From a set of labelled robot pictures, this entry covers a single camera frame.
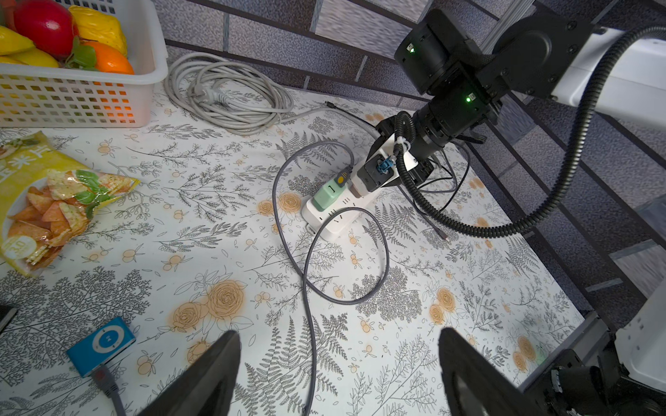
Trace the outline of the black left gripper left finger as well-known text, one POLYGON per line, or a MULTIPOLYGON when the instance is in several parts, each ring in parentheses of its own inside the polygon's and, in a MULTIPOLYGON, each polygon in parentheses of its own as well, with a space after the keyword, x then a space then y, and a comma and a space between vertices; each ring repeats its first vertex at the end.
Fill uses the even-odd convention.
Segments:
POLYGON ((227 415, 239 372, 241 342, 229 330, 179 376, 142 415, 227 415))

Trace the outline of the blue mp3 player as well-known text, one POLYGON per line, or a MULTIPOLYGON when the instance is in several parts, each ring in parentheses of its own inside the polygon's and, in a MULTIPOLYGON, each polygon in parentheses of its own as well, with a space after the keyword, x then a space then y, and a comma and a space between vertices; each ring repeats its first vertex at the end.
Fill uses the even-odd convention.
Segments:
POLYGON ((136 338, 121 317, 102 325, 66 351, 78 374, 85 378, 135 343, 136 338))

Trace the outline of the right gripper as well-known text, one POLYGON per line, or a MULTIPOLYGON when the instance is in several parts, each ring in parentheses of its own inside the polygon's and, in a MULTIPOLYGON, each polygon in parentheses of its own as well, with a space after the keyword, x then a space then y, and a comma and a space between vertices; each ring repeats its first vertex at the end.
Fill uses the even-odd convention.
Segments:
MULTIPOLYGON (((442 126, 432 117, 389 117, 374 126, 374 130, 376 140, 367 159, 379 149, 394 155, 395 139, 403 137, 409 142, 409 150, 404 155, 405 168, 416 185, 423 184, 433 172, 433 164, 429 159, 453 139, 444 133, 442 126)), ((400 178, 385 187, 401 183, 400 178)))

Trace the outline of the pink charger plug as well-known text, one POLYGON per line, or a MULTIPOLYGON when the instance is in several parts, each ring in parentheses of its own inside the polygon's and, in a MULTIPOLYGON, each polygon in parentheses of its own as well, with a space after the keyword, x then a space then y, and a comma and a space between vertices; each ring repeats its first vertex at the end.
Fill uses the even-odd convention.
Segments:
POLYGON ((371 194, 371 191, 368 190, 367 185, 356 173, 354 173, 350 179, 350 191, 357 199, 362 199, 371 194))

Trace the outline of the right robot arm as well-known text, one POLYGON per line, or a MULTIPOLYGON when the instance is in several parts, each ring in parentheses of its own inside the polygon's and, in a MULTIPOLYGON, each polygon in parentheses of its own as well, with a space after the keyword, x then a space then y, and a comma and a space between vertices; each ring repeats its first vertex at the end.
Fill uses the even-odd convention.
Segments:
POLYGON ((429 101, 390 120, 416 167, 398 168, 416 204, 454 232, 533 232, 610 334, 598 357, 549 361, 532 391, 549 414, 665 412, 665 24, 618 31, 559 15, 524 18, 491 50, 444 10, 405 36, 395 60, 429 101), (451 140, 499 140, 528 179, 522 215, 468 224, 418 190, 451 140))

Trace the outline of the green charger plug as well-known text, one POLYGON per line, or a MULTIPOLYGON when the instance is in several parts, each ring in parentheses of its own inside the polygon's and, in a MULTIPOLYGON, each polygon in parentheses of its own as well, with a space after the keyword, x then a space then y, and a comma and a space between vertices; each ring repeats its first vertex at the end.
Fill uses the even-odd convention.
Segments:
POLYGON ((346 189, 346 179, 343 175, 327 181, 312 198, 312 204, 318 211, 326 211, 342 195, 346 189))

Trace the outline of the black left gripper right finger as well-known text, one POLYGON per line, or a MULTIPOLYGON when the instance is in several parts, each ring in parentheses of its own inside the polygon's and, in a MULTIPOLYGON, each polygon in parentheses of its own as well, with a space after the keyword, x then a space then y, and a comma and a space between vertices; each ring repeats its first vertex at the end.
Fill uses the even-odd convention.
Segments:
POLYGON ((441 331, 438 347, 452 415, 544 414, 455 329, 441 331))

